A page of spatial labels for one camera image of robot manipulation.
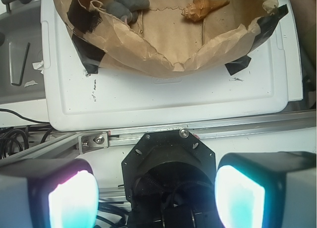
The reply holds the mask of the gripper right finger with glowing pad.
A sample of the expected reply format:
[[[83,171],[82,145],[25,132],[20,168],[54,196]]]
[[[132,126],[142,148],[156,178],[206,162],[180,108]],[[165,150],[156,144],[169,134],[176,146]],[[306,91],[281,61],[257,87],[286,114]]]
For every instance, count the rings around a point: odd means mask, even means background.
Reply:
[[[215,201],[226,228],[315,228],[315,153],[228,153],[218,165]]]

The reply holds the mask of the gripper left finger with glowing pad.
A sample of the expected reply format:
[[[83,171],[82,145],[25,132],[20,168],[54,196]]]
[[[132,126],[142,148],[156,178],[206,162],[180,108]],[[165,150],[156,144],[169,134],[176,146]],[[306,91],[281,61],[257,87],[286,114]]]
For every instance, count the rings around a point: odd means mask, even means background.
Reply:
[[[6,159],[0,163],[2,228],[92,228],[99,188],[83,159]]]

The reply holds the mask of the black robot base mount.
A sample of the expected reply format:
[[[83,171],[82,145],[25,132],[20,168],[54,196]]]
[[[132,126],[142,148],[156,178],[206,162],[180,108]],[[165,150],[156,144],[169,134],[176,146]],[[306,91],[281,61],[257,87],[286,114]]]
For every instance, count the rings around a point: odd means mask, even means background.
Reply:
[[[122,161],[130,228],[219,228],[215,155],[191,137],[154,145],[140,140]]]

